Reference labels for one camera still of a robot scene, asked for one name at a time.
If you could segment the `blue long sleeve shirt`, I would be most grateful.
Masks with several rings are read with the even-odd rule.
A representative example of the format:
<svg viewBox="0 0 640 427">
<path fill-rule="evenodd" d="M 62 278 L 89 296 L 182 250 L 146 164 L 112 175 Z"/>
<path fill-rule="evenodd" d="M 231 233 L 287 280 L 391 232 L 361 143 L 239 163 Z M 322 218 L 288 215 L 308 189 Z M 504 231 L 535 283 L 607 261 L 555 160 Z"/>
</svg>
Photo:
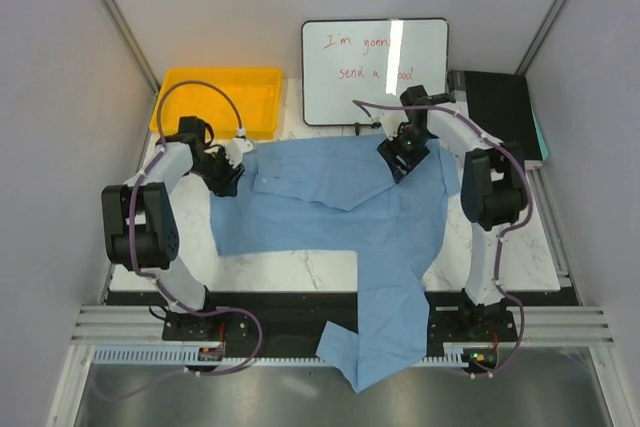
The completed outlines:
<svg viewBox="0 0 640 427">
<path fill-rule="evenodd" d="M 316 353 L 362 392 L 421 360 L 429 303 L 422 279 L 441 251 L 454 155 L 437 141 L 403 180 L 378 153 L 381 137 L 263 143 L 233 197 L 213 197 L 221 255 L 324 250 L 357 256 L 358 328 L 327 323 Z"/>
</svg>

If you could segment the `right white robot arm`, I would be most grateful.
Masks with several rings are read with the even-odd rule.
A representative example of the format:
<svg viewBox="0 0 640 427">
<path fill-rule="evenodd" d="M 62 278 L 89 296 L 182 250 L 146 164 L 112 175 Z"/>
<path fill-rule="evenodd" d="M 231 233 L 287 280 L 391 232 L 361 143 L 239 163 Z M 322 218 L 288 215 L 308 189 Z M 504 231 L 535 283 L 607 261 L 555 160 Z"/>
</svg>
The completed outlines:
<svg viewBox="0 0 640 427">
<path fill-rule="evenodd" d="M 506 297 L 500 281 L 505 236 L 529 222 L 533 207 L 524 173 L 522 149 L 489 134 L 446 94 L 429 95 L 424 87 L 407 88 L 399 106 L 375 106 L 369 118 L 385 140 L 378 152 L 401 182 L 430 153 L 427 143 L 440 140 L 463 162 L 460 202 L 472 226 L 469 276 L 463 292 L 469 309 L 458 315 L 458 328 L 467 339 L 483 339 L 494 328 L 488 308 Z"/>
</svg>

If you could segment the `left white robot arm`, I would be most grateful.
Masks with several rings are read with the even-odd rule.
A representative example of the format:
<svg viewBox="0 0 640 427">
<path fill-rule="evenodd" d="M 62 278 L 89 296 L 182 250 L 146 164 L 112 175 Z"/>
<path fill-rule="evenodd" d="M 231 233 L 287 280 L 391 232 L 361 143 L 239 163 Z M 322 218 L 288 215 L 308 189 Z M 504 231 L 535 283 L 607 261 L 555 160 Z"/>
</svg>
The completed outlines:
<svg viewBox="0 0 640 427">
<path fill-rule="evenodd" d="M 190 273 L 179 255 L 180 235 L 170 194 L 189 175 L 201 179 L 216 197 L 234 197 L 253 150 L 243 126 L 228 144 L 214 144 L 213 129 L 198 117 L 182 117 L 178 132 L 160 137 L 152 156 L 122 184 L 101 193 L 107 257 L 151 283 L 173 312 L 187 313 L 185 329 L 208 340 L 219 316 L 206 306 L 208 288 Z"/>
</svg>

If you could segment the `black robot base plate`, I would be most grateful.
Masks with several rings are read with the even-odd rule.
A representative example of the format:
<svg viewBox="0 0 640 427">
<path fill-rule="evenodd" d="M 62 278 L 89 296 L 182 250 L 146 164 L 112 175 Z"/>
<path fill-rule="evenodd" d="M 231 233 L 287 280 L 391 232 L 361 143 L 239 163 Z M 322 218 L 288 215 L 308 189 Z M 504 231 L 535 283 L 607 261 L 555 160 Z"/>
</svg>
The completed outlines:
<svg viewBox="0 0 640 427">
<path fill-rule="evenodd" d="M 518 334 L 508 301 L 496 307 L 473 307 L 461 292 L 427 292 L 430 305 L 427 349 L 448 342 L 514 342 Z M 248 351 L 257 340 L 257 328 L 247 317 L 227 314 L 218 319 L 200 319 L 171 313 L 158 293 L 114 292 L 108 306 L 145 307 L 163 322 L 165 341 L 225 341 L 238 352 Z M 257 316 L 264 330 L 261 354 L 265 357 L 311 357 L 330 321 L 356 332 L 354 293 L 219 292 L 210 296 L 211 307 L 240 307 Z"/>
</svg>

